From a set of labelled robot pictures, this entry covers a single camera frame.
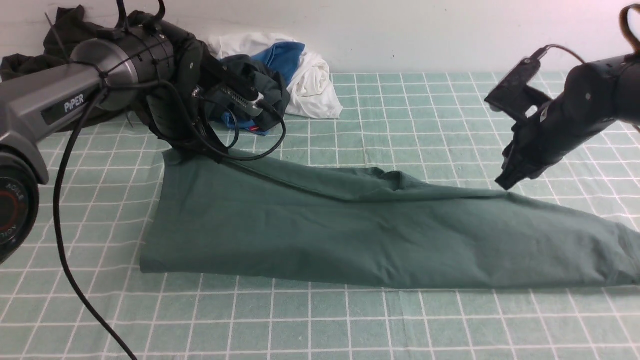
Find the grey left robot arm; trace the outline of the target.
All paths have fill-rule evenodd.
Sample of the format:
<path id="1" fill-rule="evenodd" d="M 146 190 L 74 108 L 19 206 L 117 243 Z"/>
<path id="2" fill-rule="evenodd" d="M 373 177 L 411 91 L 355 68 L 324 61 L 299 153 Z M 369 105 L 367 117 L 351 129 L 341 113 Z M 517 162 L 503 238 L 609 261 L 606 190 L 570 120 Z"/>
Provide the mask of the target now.
<path id="1" fill-rule="evenodd" d="M 195 143 L 195 94 L 224 79 L 226 68 L 183 30 L 108 30 L 83 41 L 71 61 L 1 84 L 1 260 L 25 242 L 38 217 L 39 185 L 50 176 L 39 142 L 83 125 L 94 109 L 139 105 L 163 141 Z"/>

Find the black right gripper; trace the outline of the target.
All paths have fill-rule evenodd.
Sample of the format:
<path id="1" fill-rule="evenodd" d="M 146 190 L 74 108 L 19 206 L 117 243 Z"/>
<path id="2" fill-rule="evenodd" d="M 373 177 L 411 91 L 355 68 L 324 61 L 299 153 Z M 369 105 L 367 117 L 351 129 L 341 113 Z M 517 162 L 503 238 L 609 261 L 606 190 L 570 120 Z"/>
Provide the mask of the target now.
<path id="1" fill-rule="evenodd" d="M 506 191 L 539 178 L 567 154 L 613 125 L 619 66 L 581 64 L 567 76 L 563 92 L 512 127 L 496 184 Z"/>

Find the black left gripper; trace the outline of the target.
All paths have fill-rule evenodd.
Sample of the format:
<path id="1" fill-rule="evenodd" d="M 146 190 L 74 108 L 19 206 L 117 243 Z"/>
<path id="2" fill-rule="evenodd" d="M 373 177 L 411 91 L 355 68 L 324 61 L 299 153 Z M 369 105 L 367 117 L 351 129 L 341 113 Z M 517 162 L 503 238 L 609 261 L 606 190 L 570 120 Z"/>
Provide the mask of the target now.
<path id="1" fill-rule="evenodd" d="M 186 158 L 220 163 L 229 151 L 206 124 L 204 94 L 221 84 L 223 66 L 206 44 L 187 30 L 162 30 L 173 48 L 172 75 L 147 97 L 151 132 Z"/>

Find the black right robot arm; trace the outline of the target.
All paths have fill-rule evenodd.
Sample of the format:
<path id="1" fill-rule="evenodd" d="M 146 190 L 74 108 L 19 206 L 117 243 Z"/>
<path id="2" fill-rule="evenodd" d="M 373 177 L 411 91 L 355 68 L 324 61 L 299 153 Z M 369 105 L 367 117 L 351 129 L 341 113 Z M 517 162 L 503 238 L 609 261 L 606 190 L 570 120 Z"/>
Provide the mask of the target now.
<path id="1" fill-rule="evenodd" d="M 638 4 L 631 4 L 619 14 L 622 35 L 632 53 L 581 61 L 569 71 L 557 98 L 530 86 L 552 45 L 523 58 L 489 92 L 485 101 L 490 109 L 515 121 L 513 139 L 502 152 L 502 173 L 496 178 L 502 189 L 539 178 L 617 121 L 639 128 L 640 43 L 629 25 L 630 11 L 638 9 Z"/>

